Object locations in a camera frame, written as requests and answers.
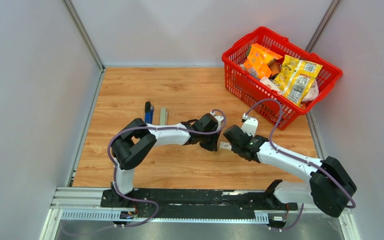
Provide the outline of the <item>white staple box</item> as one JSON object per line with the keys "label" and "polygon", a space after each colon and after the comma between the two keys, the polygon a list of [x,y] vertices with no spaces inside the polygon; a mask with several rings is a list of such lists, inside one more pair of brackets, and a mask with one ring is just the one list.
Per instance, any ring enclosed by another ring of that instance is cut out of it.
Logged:
{"label": "white staple box", "polygon": [[232,145],[228,142],[223,142],[221,141],[219,143],[219,149],[220,150],[228,150],[228,151],[231,151],[232,150]]}

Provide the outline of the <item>grey white stapler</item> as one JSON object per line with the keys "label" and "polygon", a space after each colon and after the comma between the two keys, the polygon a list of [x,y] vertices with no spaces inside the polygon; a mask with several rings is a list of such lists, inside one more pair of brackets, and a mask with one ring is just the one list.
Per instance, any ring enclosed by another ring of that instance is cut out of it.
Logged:
{"label": "grey white stapler", "polygon": [[159,125],[160,126],[165,126],[167,125],[168,121],[168,111],[166,107],[162,107],[160,109],[160,115],[159,115]]}

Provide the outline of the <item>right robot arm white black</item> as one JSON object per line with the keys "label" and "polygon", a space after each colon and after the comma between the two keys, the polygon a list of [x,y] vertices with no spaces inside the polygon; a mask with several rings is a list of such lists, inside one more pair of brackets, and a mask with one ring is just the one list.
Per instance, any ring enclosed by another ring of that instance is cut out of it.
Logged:
{"label": "right robot arm white black", "polygon": [[352,196],[357,186],[335,157],[308,157],[275,144],[270,138],[251,136],[233,125],[224,133],[231,150],[247,161],[280,168],[302,183],[281,181],[265,195],[266,205],[279,209],[283,204],[315,205],[323,213],[337,218],[346,208],[355,208]]}

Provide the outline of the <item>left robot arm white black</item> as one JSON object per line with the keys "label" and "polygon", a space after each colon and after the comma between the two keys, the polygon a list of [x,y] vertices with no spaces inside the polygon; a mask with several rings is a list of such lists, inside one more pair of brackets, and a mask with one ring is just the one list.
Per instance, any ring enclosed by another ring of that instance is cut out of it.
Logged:
{"label": "left robot arm white black", "polygon": [[226,116],[209,112],[200,119],[182,121],[174,125],[153,125],[136,118],[117,133],[109,142],[107,155],[114,165],[113,200],[120,207],[128,207],[133,201],[132,190],[135,168],[152,148],[158,146],[198,144],[201,148],[216,152],[221,130],[226,126]]}

